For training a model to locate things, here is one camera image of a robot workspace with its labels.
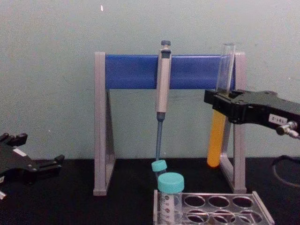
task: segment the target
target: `orange liquid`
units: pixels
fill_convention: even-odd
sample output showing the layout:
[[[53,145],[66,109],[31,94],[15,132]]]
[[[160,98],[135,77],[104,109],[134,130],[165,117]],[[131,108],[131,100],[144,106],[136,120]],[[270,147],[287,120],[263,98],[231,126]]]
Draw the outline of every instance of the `orange liquid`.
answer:
[[[207,164],[210,167],[217,167],[220,164],[220,155],[223,142],[225,119],[222,113],[214,110],[210,131],[210,145],[207,155]]]

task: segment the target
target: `black countertop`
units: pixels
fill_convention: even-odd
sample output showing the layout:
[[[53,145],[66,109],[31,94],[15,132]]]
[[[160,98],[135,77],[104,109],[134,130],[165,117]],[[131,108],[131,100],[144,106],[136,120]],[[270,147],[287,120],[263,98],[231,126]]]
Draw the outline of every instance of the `black countertop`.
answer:
[[[300,225],[300,188],[277,181],[272,158],[246,159],[246,187],[256,191],[277,225]],[[66,160],[59,177],[39,180],[33,186],[8,183],[0,190],[0,225],[151,225],[153,190],[152,159],[119,159],[107,196],[93,196],[93,160]],[[184,192],[231,193],[219,169],[206,159],[167,159],[168,171],[185,178]],[[280,162],[278,174],[300,183],[300,166]]]

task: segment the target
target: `light green wall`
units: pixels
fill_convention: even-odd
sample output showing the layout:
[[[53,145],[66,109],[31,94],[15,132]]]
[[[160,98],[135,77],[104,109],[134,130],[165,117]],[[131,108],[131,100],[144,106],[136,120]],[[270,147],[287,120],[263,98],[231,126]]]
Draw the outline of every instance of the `light green wall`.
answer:
[[[235,42],[246,52],[247,89],[300,99],[300,2],[253,0],[2,0],[0,132],[29,135],[33,158],[93,157],[93,53],[218,53]],[[154,157],[154,90],[114,90],[119,158]],[[172,90],[162,151],[205,157],[211,106],[203,90]],[[299,142],[247,125],[248,156],[300,154]]]

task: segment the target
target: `gray stand leg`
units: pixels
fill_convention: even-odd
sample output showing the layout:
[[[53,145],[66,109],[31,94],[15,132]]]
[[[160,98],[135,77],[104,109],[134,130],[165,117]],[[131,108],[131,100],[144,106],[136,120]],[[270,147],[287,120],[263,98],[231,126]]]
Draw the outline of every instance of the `gray stand leg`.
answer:
[[[113,130],[109,92],[105,90],[105,52],[95,53],[95,186],[94,195],[106,195],[113,172]]]
[[[243,52],[235,54],[235,87],[246,88],[246,56]],[[231,124],[226,120],[221,153],[221,170],[235,194],[246,193],[245,187],[245,126],[233,125],[233,165],[227,156],[227,146]]]

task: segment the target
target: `blue crossbar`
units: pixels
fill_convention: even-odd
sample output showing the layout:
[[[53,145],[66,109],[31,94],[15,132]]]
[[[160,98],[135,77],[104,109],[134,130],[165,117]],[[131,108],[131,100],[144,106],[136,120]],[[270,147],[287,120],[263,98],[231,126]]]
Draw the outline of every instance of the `blue crossbar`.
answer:
[[[219,55],[172,55],[170,89],[215,89],[219,61]],[[157,55],[106,55],[105,87],[155,89],[157,69]]]

